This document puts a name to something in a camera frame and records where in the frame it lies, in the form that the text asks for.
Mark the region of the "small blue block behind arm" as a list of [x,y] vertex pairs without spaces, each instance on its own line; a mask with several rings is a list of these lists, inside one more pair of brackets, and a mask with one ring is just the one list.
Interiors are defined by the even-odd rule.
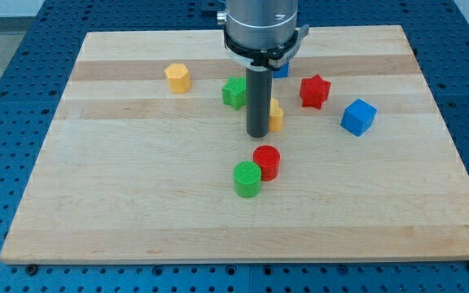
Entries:
[[273,72],[273,78],[286,78],[289,75],[289,63],[285,63],[279,70]]

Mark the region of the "black clamp ring mount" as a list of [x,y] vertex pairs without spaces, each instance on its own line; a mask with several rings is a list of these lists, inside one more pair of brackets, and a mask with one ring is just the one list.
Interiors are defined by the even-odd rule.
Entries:
[[296,29],[292,37],[283,45],[272,49],[248,49],[236,43],[228,35],[226,29],[223,31],[224,46],[228,55],[239,65],[256,72],[278,71],[294,58],[308,34],[309,26],[306,24]]

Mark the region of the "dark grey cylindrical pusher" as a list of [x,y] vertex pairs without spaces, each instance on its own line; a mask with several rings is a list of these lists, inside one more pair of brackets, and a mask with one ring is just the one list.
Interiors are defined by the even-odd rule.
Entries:
[[247,133],[263,138],[269,132],[272,72],[246,70]]

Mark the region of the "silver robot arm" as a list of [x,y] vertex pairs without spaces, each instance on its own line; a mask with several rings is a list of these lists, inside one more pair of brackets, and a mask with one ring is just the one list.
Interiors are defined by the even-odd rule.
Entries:
[[309,26],[296,26],[296,0],[227,0],[217,13],[228,55],[246,68],[246,125],[253,138],[269,132],[273,72],[294,58]]

